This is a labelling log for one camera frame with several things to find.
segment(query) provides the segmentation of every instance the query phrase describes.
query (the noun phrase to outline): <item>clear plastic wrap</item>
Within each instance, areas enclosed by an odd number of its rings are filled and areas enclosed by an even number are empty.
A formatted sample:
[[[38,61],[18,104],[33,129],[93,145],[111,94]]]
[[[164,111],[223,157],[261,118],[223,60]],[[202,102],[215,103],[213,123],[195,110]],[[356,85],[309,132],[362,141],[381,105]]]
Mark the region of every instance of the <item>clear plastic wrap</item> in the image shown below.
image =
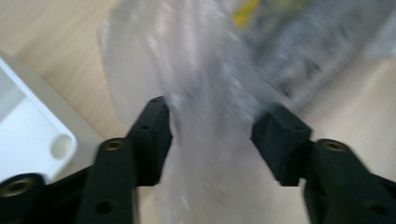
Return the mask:
[[[369,58],[396,57],[396,10],[387,19],[365,54]]]
[[[255,116],[279,98],[258,78],[223,5],[126,1],[102,38],[118,110],[135,102],[130,97],[152,97],[156,81],[147,80],[158,78],[172,112],[174,144],[157,187],[161,223],[264,220],[272,177],[249,135]]]
[[[245,39],[262,80],[299,107],[361,52],[394,5],[394,0],[262,0]]]
[[[264,21],[257,10],[238,30],[240,2],[125,0],[104,24],[106,76],[125,127],[157,95],[172,112],[174,144],[157,187],[161,223],[273,221],[282,198],[249,140],[251,124],[274,102],[309,99],[393,4],[302,0],[297,11],[266,10]],[[266,28],[255,30],[260,20]]]

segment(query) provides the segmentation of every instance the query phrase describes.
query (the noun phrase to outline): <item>yellow label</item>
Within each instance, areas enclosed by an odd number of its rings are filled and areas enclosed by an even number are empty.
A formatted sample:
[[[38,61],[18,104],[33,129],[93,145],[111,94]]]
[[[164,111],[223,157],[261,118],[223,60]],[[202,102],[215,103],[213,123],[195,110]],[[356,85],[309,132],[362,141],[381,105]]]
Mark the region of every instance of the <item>yellow label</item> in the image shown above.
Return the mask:
[[[244,28],[253,14],[254,9],[259,5],[260,0],[247,0],[244,5],[242,5],[233,14],[233,22],[239,28]]]

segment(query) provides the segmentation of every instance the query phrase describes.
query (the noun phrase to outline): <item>white container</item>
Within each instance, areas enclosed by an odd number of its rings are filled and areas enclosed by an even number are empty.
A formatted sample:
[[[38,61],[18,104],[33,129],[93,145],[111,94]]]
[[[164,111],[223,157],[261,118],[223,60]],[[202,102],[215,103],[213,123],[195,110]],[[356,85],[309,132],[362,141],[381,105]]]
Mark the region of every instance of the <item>white container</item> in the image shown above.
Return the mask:
[[[56,181],[90,165],[102,141],[48,82],[0,51],[0,183],[26,173]]]

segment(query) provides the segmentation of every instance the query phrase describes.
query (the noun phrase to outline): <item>light wood surface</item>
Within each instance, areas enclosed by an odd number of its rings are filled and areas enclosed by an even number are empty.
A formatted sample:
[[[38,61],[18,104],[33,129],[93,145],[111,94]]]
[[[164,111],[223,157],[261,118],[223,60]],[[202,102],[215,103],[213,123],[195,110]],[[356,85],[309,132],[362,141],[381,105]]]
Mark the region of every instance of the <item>light wood surface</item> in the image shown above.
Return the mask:
[[[0,1],[0,50],[46,79],[104,138],[125,133],[110,102],[97,44],[98,27],[117,2]],[[350,144],[374,173],[396,181],[396,60],[366,59],[353,67],[304,118],[316,138]],[[156,223],[151,189],[143,192],[143,223]],[[302,206],[293,193],[282,203]],[[305,216],[299,212],[291,214]],[[291,223],[282,214],[274,214],[271,223]]]
[[[0,1],[0,49],[44,77],[104,138],[123,136],[97,44],[116,0]]]

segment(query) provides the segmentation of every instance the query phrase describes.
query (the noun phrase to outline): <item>black mechanical arm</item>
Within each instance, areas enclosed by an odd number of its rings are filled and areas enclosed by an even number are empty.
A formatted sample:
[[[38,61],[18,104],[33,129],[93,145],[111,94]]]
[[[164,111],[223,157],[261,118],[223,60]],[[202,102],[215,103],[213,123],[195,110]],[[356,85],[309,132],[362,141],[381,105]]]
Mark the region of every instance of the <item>black mechanical arm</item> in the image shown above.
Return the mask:
[[[251,140],[282,186],[305,179],[311,223],[396,223],[396,184],[372,175],[340,142],[311,142],[312,130],[281,105],[258,120]],[[102,143],[92,166],[46,185],[38,174],[0,184],[0,223],[138,223],[136,188],[160,182],[172,143],[162,97],[148,102],[126,137]]]

